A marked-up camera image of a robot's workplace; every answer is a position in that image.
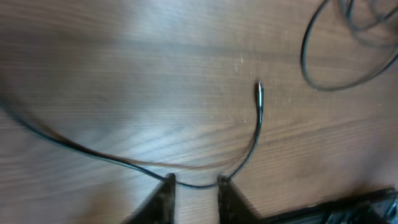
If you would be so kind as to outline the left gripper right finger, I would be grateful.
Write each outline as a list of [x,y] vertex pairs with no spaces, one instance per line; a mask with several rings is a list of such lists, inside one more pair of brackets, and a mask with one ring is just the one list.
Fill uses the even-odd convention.
[[219,224],[264,223],[253,205],[231,179],[219,175],[217,183]]

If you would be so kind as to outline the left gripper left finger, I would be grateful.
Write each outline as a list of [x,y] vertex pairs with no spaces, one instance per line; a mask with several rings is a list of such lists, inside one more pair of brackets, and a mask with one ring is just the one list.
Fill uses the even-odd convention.
[[123,224],[173,224],[175,223],[176,176],[168,174],[141,204],[138,211]]

